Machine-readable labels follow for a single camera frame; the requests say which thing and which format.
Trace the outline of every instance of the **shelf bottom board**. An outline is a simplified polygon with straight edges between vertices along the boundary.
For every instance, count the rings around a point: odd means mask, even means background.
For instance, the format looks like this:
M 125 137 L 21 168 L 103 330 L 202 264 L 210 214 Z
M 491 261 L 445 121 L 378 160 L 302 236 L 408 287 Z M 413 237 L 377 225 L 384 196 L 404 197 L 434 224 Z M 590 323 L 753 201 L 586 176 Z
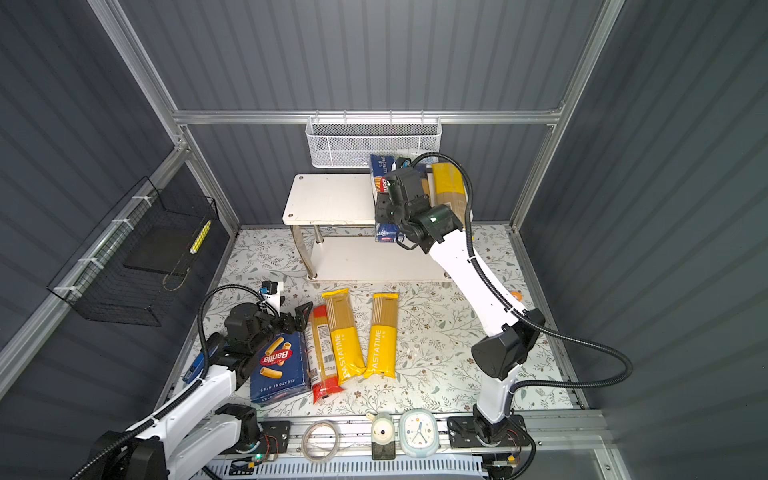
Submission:
M 378 243 L 373 237 L 325 237 L 311 255 L 315 282 L 450 282 L 445 271 L 420 249 Z

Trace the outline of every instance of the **white mesh basket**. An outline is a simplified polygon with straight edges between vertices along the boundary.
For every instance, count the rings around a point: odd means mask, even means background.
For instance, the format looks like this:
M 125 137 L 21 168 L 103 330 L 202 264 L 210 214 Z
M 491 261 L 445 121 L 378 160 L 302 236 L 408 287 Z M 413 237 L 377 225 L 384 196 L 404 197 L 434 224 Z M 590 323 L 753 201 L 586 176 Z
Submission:
M 441 136 L 439 121 L 332 124 L 310 118 L 306 122 L 312 165 L 320 168 L 368 168 L 371 154 L 414 157 L 439 151 Z

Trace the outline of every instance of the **white shelf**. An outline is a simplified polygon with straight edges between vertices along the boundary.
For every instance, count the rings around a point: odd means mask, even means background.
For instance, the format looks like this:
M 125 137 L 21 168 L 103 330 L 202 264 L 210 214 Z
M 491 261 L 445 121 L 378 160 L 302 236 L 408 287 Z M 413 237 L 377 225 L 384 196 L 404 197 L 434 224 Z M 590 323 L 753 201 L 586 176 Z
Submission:
M 369 174 L 296 175 L 283 212 L 286 225 L 373 225 Z
M 325 237 L 312 248 L 316 282 L 451 282 L 421 249 L 377 243 L 372 237 Z

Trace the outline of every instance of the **shelf top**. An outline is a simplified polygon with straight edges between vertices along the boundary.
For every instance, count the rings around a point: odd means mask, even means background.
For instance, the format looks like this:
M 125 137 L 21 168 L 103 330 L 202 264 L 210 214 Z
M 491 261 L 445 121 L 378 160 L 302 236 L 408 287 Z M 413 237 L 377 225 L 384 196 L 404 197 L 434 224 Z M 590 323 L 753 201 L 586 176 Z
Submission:
M 369 174 L 301 174 L 283 212 L 286 225 L 373 225 Z

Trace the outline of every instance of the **leaf pattern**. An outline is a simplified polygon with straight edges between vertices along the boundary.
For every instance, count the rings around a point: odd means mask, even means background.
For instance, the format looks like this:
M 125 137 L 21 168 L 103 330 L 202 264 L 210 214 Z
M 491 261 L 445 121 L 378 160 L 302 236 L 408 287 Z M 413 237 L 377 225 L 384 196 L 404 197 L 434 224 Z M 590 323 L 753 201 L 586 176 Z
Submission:
M 372 235 L 369 227 L 323 228 L 323 235 Z M 503 225 L 478 225 L 474 228 L 475 249 L 504 285 L 523 296 L 533 307 L 520 267 Z M 304 241 L 312 248 L 314 236 L 304 229 Z M 454 283 L 310 283 L 288 229 L 242 230 L 238 236 L 220 284 L 242 283 L 258 287 L 262 280 L 282 280 L 286 302 L 283 311 L 312 300 L 321 304 L 321 292 L 348 286 L 364 358 L 367 358 L 372 295 L 398 292 L 398 341 L 396 379 L 372 376 L 355 377 L 344 383 L 344 393 L 331 395 L 312 404 L 312 394 L 286 399 L 258 408 L 262 417 L 298 415 L 361 415 L 368 411 L 404 412 L 424 408 L 433 412 L 463 412 L 472 409 L 477 399 L 481 372 L 470 348 L 485 334 L 480 322 Z M 223 332 L 230 308 L 247 295 L 222 292 L 215 296 L 206 315 L 206 332 Z M 196 341 L 194 354 L 200 349 Z M 539 336 L 520 379 L 562 377 L 546 336 Z M 246 383 L 229 402 L 250 403 Z M 571 409 L 563 389 L 528 387 L 515 395 L 514 408 Z

